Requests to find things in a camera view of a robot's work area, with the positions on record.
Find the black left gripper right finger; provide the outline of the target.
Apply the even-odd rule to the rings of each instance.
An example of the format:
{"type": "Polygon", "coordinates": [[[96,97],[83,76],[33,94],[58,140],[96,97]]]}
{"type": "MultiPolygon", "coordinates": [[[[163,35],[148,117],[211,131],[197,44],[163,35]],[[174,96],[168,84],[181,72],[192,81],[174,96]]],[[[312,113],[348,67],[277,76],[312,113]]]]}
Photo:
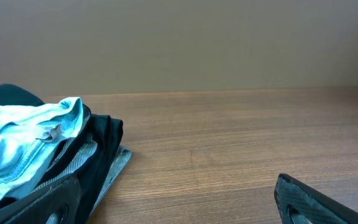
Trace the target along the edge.
{"type": "Polygon", "coordinates": [[[358,213],[296,180],[278,176],[274,199],[283,224],[358,224],[358,213]]]}

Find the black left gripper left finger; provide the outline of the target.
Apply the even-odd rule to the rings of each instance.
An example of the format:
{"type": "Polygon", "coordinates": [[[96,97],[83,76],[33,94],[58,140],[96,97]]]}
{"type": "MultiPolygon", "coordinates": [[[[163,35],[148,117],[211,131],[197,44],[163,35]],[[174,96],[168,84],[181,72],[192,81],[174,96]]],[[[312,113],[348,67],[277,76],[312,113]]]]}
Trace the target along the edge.
{"type": "Polygon", "coordinates": [[[80,199],[80,182],[75,174],[69,174],[1,208],[0,224],[44,224],[53,214],[58,223],[74,223],[80,199]]]}

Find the light blue crumpled garment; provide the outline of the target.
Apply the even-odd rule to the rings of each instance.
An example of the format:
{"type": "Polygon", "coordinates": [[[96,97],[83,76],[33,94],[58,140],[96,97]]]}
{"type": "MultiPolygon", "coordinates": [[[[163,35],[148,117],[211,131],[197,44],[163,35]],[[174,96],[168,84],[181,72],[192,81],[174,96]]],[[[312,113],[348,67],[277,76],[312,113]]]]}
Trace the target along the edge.
{"type": "Polygon", "coordinates": [[[60,142],[76,137],[83,103],[68,97],[42,106],[0,105],[0,200],[29,195],[60,142]]]}

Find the grey folded garment in pile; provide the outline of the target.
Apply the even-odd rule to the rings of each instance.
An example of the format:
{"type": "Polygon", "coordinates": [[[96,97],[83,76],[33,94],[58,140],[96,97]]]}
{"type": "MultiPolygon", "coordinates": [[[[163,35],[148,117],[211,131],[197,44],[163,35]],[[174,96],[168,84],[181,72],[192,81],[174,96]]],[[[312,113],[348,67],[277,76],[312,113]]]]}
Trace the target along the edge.
{"type": "Polygon", "coordinates": [[[62,141],[35,190],[68,174],[80,181],[82,197],[76,221],[85,221],[98,206],[132,152],[121,145],[123,122],[84,110],[83,124],[75,138],[62,141]]]}

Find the black folded garment in pile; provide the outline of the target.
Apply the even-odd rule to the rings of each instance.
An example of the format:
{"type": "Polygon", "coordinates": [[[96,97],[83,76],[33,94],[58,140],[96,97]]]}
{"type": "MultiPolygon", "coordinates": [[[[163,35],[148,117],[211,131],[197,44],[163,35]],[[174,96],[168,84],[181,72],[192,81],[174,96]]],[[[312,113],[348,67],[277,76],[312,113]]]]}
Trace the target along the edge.
{"type": "Polygon", "coordinates": [[[83,196],[76,211],[76,223],[85,223],[101,197],[131,157],[131,152],[120,148],[123,122],[108,115],[91,113],[81,98],[69,97],[59,103],[44,103],[32,93],[15,85],[0,85],[0,117],[11,125],[25,127],[30,121],[40,126],[58,124],[59,140],[46,128],[38,149],[50,150],[43,163],[37,184],[42,185],[55,177],[74,173],[80,181],[83,196]]]}

